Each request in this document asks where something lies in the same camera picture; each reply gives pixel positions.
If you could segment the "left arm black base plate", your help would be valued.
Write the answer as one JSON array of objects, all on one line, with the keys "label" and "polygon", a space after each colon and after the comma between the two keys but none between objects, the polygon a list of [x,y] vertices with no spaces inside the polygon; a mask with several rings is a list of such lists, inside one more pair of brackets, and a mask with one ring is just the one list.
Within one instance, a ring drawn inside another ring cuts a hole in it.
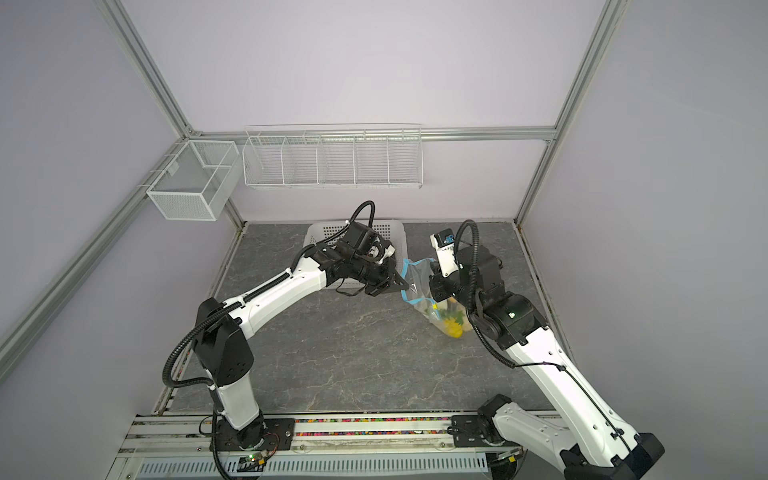
[{"label": "left arm black base plate", "polygon": [[238,431],[226,419],[219,419],[212,436],[219,451],[285,451],[291,448],[295,426],[294,418],[278,417],[267,418],[253,428]]}]

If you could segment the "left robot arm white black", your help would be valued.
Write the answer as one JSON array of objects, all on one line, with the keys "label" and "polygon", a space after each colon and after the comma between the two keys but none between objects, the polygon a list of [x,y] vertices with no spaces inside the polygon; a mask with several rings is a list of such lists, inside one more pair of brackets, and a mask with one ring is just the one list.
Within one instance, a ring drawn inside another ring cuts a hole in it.
[{"label": "left robot arm white black", "polygon": [[334,234],[302,247],[268,281],[222,302],[203,301],[194,327],[173,348],[161,379],[171,389],[204,386],[213,400],[212,427],[227,427],[238,449],[260,446],[268,434],[251,385],[249,341],[300,300],[351,279],[375,297],[407,284],[397,270],[397,249],[374,228],[376,206],[362,202]]}]

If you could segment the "white perforated plastic basket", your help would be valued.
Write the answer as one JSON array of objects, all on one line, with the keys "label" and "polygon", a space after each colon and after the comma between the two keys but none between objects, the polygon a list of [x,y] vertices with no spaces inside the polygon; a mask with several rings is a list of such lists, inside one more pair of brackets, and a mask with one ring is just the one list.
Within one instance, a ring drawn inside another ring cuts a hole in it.
[{"label": "white perforated plastic basket", "polygon": [[[344,221],[325,221],[311,224],[304,238],[304,245],[318,243],[341,230]],[[395,248],[397,271],[401,272],[408,258],[407,239],[404,224],[398,220],[375,220],[373,230],[390,241]]]}]

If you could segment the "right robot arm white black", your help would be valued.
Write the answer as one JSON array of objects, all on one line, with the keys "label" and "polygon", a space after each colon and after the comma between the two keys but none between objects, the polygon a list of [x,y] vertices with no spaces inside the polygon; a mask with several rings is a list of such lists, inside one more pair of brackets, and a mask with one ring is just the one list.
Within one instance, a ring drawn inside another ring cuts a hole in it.
[{"label": "right robot arm white black", "polygon": [[431,237],[438,264],[430,277],[436,300],[465,308],[481,344],[500,363],[524,371],[562,422],[554,424],[498,394],[478,411],[503,440],[519,444],[567,479],[640,479],[665,449],[637,431],[591,386],[563,351],[546,318],[525,296],[506,289],[502,261],[480,243],[478,225]]}]

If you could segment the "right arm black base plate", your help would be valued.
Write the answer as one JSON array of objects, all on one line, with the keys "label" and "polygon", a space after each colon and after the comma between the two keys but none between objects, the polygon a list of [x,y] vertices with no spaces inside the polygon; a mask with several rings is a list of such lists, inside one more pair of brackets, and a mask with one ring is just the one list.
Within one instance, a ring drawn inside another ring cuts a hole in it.
[{"label": "right arm black base plate", "polygon": [[447,432],[459,448],[493,446],[500,439],[492,423],[477,414],[452,416]]}]

